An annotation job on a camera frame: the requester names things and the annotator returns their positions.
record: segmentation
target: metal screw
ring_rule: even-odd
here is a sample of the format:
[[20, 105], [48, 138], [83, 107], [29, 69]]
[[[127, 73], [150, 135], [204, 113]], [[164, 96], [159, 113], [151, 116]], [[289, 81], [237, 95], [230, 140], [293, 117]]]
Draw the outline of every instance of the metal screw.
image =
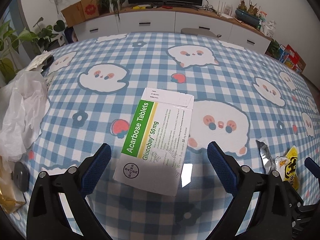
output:
[[250, 171], [250, 168], [247, 166], [247, 165], [243, 165], [241, 167], [241, 169], [244, 171], [244, 172], [249, 172]]
[[75, 173], [77, 171], [77, 168], [76, 167], [70, 167], [69, 169], [68, 169], [68, 172], [70, 173], [70, 174], [73, 174], [73, 173]]
[[46, 175], [46, 172], [45, 171], [41, 171], [40, 174], [39, 174], [39, 177], [43, 178], [45, 175]]
[[278, 171], [272, 171], [272, 175], [275, 176], [275, 177], [278, 177], [279, 176], [279, 172]]

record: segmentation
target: white drawer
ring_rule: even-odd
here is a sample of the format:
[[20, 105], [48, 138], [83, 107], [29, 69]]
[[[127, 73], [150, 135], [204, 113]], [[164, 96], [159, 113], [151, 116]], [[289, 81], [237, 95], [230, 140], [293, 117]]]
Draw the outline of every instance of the white drawer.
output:
[[270, 44], [270, 40], [267, 38], [238, 25], [233, 25], [228, 42], [254, 50], [261, 54], [266, 52]]
[[119, 34], [114, 15], [93, 19], [73, 26], [79, 41]]
[[177, 12], [174, 31], [180, 33], [183, 28], [204, 28], [217, 36], [221, 35], [219, 37], [220, 40], [228, 41], [232, 23], [208, 16]]
[[121, 13], [117, 17], [119, 33], [174, 32], [175, 12], [145, 11]]

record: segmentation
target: blue textured pad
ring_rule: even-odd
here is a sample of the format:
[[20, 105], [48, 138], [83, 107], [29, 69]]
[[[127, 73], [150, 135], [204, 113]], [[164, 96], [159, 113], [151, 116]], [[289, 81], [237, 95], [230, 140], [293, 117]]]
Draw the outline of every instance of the blue textured pad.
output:
[[304, 160], [304, 166], [313, 174], [313, 176], [320, 179], [320, 167], [313, 159], [307, 157]]
[[213, 142], [209, 143], [207, 154], [208, 159], [216, 171], [225, 191], [231, 193], [233, 197], [235, 197], [238, 192], [238, 178]]
[[111, 148], [108, 144], [103, 147], [91, 163], [81, 179], [80, 193], [82, 197], [89, 195], [96, 187], [101, 175], [111, 159]]

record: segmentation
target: white wall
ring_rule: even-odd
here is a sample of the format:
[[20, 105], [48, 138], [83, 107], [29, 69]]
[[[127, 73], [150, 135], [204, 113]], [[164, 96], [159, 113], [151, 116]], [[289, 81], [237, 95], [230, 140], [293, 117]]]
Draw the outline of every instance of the white wall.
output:
[[[64, 1], [61, 9], [79, 0]], [[215, 8], [219, 0], [208, 0]], [[234, 11], [240, 0], [221, 0], [233, 5]], [[290, 44], [306, 62], [304, 75], [320, 88], [320, 22], [306, 0], [251, 0], [265, 11], [267, 20], [275, 20], [274, 38], [284, 45]], [[49, 0], [21, 0], [29, 27], [44, 17], [46, 25], [57, 19], [55, 5]]]

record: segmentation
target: gingham pattern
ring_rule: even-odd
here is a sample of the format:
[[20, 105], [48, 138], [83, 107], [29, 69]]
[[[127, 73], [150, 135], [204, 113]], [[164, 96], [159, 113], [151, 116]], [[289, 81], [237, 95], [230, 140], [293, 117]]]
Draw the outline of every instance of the gingham pattern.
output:
[[[133, 47], [137, 41], [143, 41], [145, 45]], [[186, 44], [208, 47], [220, 65], [181, 68], [167, 54], [167, 49]], [[260, 137], [268, 139], [274, 157], [295, 145], [299, 152], [299, 193], [305, 204], [319, 199], [317, 180], [304, 167], [304, 159], [310, 156], [320, 163], [319, 154], [316, 154], [320, 146], [320, 116], [308, 105], [306, 97], [312, 96], [304, 80], [281, 63], [254, 51], [225, 48], [210, 38], [173, 33], [130, 33], [126, 38], [101, 43], [96, 43], [96, 39], [86, 40], [59, 48], [54, 51], [54, 56], [59, 58], [73, 51], [77, 54], [71, 64], [57, 71], [49, 89], [51, 106], [41, 124], [42, 135], [32, 147], [35, 158], [30, 161], [25, 158], [31, 174], [27, 202], [42, 167], [68, 168], [79, 164], [106, 142], [111, 146], [112, 159], [89, 199], [98, 220], [114, 239], [205, 239], [232, 199], [224, 191], [206, 153], [187, 148], [185, 163], [193, 164], [192, 179], [190, 184], [178, 189], [176, 197], [145, 192], [112, 179], [125, 138], [119, 139], [111, 134], [111, 123], [116, 119], [130, 123], [145, 87], [188, 93], [195, 99], [211, 98], [242, 109], [250, 119], [251, 128], [247, 154], [242, 157], [233, 154], [239, 164], [263, 172], [255, 142]], [[106, 63], [122, 65], [129, 70], [127, 88], [110, 95], [97, 95], [79, 87], [80, 73], [93, 65]], [[279, 77], [280, 71], [291, 76], [297, 90], [291, 92]], [[174, 73], [183, 73], [187, 82], [171, 82]], [[252, 86], [255, 77], [273, 83], [281, 91], [286, 105], [278, 107], [263, 99]], [[297, 98], [297, 103], [292, 100], [292, 95]], [[88, 119], [78, 129], [72, 127], [72, 116], [79, 110], [84, 110]], [[301, 112], [311, 116], [315, 138], [307, 136]], [[286, 127], [285, 135], [277, 132], [278, 120]], [[292, 124], [297, 125], [298, 135], [293, 133]], [[240, 232], [248, 225], [257, 196], [255, 193]], [[19, 210], [20, 220], [12, 216], [24, 233], [27, 208], [28, 204]], [[193, 225], [177, 219], [187, 212], [194, 220]], [[79, 232], [74, 220], [70, 220], [70, 224]]]

